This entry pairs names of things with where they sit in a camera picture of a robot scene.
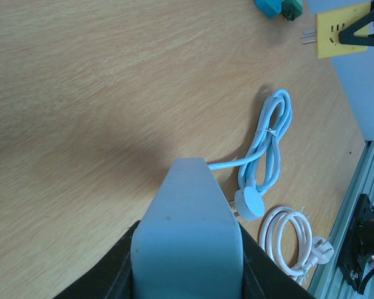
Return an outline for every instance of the blue plug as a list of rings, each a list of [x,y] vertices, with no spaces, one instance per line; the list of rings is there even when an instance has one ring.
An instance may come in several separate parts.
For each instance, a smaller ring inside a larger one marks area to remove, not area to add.
[[[255,0],[255,4],[268,18],[272,19],[281,13],[281,1],[282,0]]]

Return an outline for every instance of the yellow plug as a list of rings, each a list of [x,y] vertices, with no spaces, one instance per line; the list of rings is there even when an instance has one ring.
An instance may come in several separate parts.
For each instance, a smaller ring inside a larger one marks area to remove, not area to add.
[[[367,50],[365,45],[343,45],[338,33],[368,14],[371,3],[365,2],[317,14],[317,58],[327,58]],[[355,35],[367,36],[370,25],[356,31]]]

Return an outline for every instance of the blue wall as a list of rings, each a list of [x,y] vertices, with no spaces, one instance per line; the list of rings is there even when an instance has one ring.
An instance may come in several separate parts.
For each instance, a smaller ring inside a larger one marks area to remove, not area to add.
[[[364,0],[308,0],[312,14]],[[332,62],[366,140],[374,140],[374,47],[366,52],[333,57]]]

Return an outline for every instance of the wooden table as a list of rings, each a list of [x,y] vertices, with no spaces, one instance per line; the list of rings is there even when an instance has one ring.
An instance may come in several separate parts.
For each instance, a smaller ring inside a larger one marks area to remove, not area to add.
[[[0,298],[86,272],[175,158],[243,156],[278,88],[294,119],[266,206],[305,206],[328,236],[364,142],[331,61],[299,40],[313,27],[307,6],[270,20],[251,0],[0,1]],[[235,171],[215,175],[232,200]]]

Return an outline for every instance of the coiled white cable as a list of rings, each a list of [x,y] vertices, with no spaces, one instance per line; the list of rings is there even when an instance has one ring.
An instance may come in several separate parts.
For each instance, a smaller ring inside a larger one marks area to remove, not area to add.
[[[285,225],[291,221],[298,236],[298,261],[288,267],[281,253],[281,238]],[[312,250],[312,228],[307,218],[290,207],[277,207],[272,210],[263,222],[259,236],[259,245],[284,273],[290,275],[300,285],[305,280],[309,269],[316,260],[309,258]]]
[[[272,115],[277,117],[270,128]],[[210,164],[211,170],[240,166],[235,205],[245,220],[263,217],[265,213],[262,195],[274,185],[281,170],[279,141],[292,121],[291,99],[288,92],[280,89],[269,96],[263,104],[254,140],[243,159]],[[255,175],[261,156],[266,153],[266,173],[263,184],[256,184]]]

